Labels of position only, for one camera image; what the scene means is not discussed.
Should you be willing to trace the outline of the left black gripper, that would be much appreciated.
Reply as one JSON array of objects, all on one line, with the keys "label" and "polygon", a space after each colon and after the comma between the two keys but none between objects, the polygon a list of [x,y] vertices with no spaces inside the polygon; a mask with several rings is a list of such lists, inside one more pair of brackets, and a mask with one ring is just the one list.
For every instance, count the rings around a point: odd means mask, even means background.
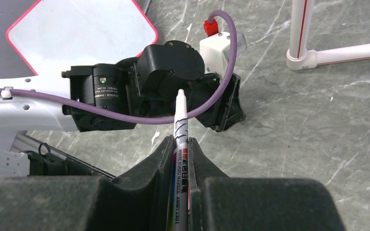
[{"label": "left black gripper", "polygon": [[[216,132],[223,132],[233,125],[245,120],[240,99],[241,77],[233,74],[222,96],[204,113],[196,119],[206,128]],[[217,73],[204,74],[200,79],[191,84],[189,91],[189,110],[192,111],[204,104],[220,85]]]}]

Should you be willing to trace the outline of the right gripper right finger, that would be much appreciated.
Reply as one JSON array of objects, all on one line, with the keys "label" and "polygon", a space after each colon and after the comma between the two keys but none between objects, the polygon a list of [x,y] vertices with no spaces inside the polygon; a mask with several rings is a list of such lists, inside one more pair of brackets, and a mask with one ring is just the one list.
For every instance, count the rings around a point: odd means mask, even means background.
[{"label": "right gripper right finger", "polygon": [[188,147],[191,231],[343,231],[327,188],[301,178],[232,178]]}]

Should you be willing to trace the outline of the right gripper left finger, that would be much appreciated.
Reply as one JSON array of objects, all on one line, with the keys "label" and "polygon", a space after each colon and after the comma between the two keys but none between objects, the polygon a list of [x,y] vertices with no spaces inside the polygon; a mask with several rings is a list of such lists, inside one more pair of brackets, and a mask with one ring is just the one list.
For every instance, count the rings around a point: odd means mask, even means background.
[{"label": "right gripper left finger", "polygon": [[0,231],[165,231],[173,138],[118,177],[0,178]]}]

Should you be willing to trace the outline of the white whiteboard marker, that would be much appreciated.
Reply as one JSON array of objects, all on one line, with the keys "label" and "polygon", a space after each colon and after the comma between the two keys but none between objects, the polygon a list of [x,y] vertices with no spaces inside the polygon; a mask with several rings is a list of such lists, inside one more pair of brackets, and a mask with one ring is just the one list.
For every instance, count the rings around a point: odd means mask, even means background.
[{"label": "white whiteboard marker", "polygon": [[188,230],[188,116],[186,96],[180,89],[176,97],[170,192],[169,231]]}]

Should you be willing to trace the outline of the whiteboard with red frame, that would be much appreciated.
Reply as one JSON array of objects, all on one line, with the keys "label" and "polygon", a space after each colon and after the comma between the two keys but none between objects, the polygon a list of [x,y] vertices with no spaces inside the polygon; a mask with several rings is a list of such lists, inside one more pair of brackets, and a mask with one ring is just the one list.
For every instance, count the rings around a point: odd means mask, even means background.
[{"label": "whiteboard with red frame", "polygon": [[39,0],[7,30],[36,75],[138,56],[158,32],[133,0]]}]

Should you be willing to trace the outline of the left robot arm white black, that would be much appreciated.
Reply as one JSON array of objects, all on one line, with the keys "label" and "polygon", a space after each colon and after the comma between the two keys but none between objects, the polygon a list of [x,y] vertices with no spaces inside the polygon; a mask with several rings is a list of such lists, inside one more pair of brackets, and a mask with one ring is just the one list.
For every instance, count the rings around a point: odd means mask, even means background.
[{"label": "left robot arm white black", "polygon": [[170,40],[116,64],[72,66],[56,77],[0,79],[0,132],[111,131],[171,124],[179,90],[187,115],[217,132],[245,119],[240,77],[225,78],[230,42],[211,37],[199,51]]}]

